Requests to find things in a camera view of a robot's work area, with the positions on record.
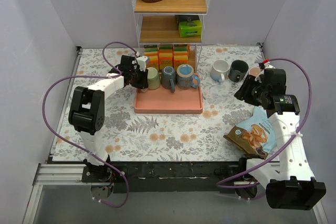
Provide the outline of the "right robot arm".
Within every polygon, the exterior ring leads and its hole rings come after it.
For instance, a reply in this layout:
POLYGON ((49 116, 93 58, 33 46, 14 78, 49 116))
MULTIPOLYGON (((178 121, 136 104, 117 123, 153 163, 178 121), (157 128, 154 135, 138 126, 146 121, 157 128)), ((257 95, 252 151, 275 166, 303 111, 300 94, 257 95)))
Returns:
POLYGON ((238 176, 246 181, 256 178, 273 209, 312 209, 326 194, 326 187, 316 181, 306 158, 299 104, 294 95, 286 93, 286 72, 266 67, 258 77, 248 75, 235 97, 266 110, 280 151, 278 170, 252 158, 238 166, 238 176))

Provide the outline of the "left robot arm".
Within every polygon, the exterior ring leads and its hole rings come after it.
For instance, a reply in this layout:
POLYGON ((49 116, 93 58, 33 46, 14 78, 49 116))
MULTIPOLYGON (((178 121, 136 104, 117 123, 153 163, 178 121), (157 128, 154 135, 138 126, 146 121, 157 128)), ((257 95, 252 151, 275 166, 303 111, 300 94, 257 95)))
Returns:
POLYGON ((100 182, 108 181, 112 175, 111 168, 104 164, 110 158, 103 147, 100 133, 104 124, 105 100, 127 85, 147 89, 148 63, 147 56, 123 55, 120 64, 111 69, 104 79, 87 87, 77 86, 73 92, 68 121, 89 151, 84 160, 89 173, 100 182))

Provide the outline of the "white blue mug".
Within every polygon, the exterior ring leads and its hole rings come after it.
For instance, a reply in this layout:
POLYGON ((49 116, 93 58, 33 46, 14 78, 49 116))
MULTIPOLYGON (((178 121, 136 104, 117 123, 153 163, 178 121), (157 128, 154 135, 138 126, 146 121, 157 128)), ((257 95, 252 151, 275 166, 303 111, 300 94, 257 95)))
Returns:
POLYGON ((211 78, 214 81, 219 83, 223 83, 225 81, 226 76, 228 75, 230 69, 230 65, 225 60, 216 60, 212 64, 211 69, 211 78))

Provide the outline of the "pink mug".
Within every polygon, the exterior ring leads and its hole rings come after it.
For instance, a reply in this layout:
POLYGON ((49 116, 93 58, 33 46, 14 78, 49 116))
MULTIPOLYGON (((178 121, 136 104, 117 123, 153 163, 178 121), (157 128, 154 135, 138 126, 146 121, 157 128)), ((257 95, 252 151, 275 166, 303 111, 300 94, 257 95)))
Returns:
POLYGON ((256 78, 261 72, 262 70, 259 67, 252 67, 249 69, 248 75, 256 78))

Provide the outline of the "dark grey mug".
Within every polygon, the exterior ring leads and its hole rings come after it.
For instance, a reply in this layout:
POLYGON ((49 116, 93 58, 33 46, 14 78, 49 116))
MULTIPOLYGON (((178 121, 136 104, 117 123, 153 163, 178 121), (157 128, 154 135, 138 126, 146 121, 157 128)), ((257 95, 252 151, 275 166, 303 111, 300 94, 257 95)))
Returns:
POLYGON ((243 60, 234 60, 230 66, 228 78, 232 82, 243 80, 249 69, 248 64, 243 60))

